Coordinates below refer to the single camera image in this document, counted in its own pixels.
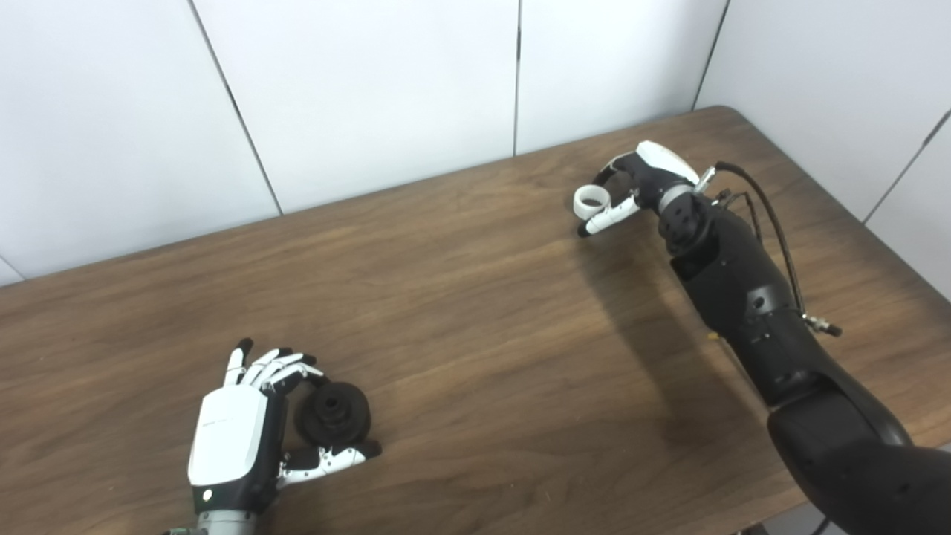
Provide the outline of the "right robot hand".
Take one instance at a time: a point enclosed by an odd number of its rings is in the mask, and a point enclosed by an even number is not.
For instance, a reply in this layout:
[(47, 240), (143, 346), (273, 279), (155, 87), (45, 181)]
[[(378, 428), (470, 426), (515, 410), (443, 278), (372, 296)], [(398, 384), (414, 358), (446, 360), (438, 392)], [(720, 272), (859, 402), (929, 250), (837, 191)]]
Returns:
[[(631, 178), (626, 195), (614, 198), (607, 183), (617, 174)], [(636, 150), (611, 159), (591, 183), (575, 190), (573, 211), (582, 221), (577, 235), (589, 237), (622, 222), (640, 211), (660, 215), (682, 195), (700, 192), (701, 177), (672, 150), (652, 141), (642, 141)]]

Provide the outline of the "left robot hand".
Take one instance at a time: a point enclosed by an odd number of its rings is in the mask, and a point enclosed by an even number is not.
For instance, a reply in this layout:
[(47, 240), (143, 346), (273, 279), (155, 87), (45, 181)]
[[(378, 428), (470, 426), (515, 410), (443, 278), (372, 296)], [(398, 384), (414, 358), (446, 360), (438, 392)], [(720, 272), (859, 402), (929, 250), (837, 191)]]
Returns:
[(201, 400), (187, 468), (200, 516), (262, 514), (282, 488), (383, 453), (359, 387), (331, 380), (314, 356), (291, 348), (248, 362), (252, 347), (238, 342), (223, 385)]

